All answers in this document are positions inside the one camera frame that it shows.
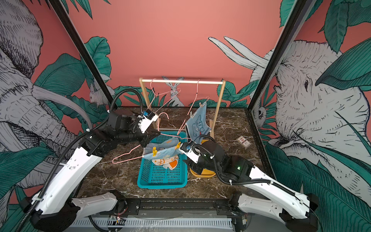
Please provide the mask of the white orange lion towel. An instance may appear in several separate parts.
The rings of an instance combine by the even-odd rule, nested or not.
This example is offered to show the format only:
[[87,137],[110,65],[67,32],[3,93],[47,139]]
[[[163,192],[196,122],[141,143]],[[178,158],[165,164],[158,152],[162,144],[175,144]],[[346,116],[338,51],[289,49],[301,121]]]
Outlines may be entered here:
[[173,156],[167,159],[154,159],[152,160],[154,165],[162,166],[165,169],[173,170],[178,166],[179,156]]

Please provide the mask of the pink wire hanger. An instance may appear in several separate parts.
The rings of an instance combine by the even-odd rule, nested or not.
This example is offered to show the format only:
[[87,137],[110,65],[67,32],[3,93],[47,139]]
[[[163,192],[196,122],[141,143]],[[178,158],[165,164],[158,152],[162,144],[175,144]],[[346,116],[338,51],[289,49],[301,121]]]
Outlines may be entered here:
[[169,82],[170,79],[165,76],[163,76],[162,79],[165,80],[165,84],[168,87],[170,87],[171,90],[168,92],[163,92],[163,93],[155,92],[154,88],[150,84],[151,91],[152,91],[151,94],[153,95],[153,98],[150,102],[150,106],[159,107],[159,108],[161,107],[183,107],[184,104],[180,101],[178,97],[178,94],[181,91],[181,89],[178,88],[180,83]]

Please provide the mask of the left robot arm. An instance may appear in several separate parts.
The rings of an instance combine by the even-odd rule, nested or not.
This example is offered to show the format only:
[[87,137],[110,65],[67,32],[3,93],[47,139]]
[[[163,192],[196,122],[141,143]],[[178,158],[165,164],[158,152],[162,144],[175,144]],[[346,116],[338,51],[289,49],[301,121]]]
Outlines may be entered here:
[[[115,109],[119,97],[128,92],[138,97],[141,110],[138,115],[125,114],[124,108]],[[124,211],[125,197],[116,190],[87,199],[72,198],[71,194],[88,172],[118,145],[138,142],[145,148],[159,136],[160,132],[150,127],[157,118],[151,110],[144,110],[141,94],[136,89],[119,92],[110,105],[108,117],[74,139],[64,151],[66,154],[76,145],[71,158],[66,163],[58,159],[43,188],[21,202],[24,216],[15,231],[21,232],[29,222],[42,232],[62,232],[80,218],[114,209]]]

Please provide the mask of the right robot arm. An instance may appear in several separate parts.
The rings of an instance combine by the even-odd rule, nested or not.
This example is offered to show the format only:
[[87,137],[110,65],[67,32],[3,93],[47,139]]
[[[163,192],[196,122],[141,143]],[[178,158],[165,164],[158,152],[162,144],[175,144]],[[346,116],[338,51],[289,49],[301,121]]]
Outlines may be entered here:
[[204,169],[215,173],[218,180],[229,186],[252,189],[265,198],[251,197],[241,192],[229,201],[232,212],[258,214],[283,223],[292,232],[316,232],[320,221],[315,213],[319,205],[314,194],[297,192],[279,183],[247,159],[228,155],[216,141],[201,135],[206,142],[182,143],[179,150],[187,156],[191,170],[200,174]]

